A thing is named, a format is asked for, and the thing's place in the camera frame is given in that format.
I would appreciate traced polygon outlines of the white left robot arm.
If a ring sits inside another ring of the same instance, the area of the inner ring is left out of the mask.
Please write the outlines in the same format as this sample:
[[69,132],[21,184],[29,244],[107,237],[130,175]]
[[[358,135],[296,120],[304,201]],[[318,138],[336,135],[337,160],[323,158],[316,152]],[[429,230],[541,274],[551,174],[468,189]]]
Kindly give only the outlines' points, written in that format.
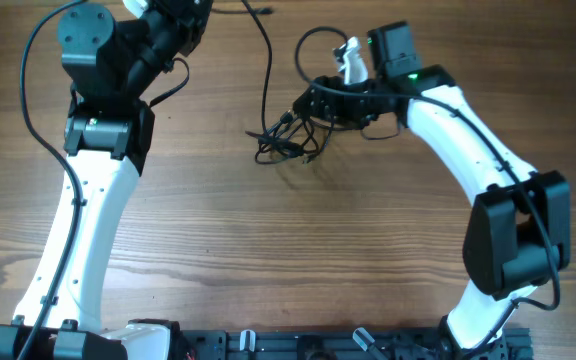
[[190,359],[175,321],[136,319],[105,331],[101,298],[124,208],[144,169],[155,116],[145,90],[199,44],[208,1],[130,1],[129,21],[101,4],[54,11],[71,78],[57,212],[34,278],[0,324],[0,359]]

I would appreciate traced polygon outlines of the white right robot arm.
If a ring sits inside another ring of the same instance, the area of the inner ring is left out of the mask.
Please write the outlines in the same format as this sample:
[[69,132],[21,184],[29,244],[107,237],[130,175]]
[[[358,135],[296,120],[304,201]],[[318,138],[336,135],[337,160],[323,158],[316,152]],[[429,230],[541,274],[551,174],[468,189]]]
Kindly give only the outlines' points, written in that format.
[[441,66],[424,66],[404,21],[372,29],[366,43],[346,38],[333,52],[338,72],[312,79],[296,114],[361,130],[391,113],[422,139],[457,180],[470,205],[462,258],[469,277],[440,326],[440,353],[469,359],[505,340],[503,328],[545,284],[560,288],[571,260],[570,187],[505,146]]

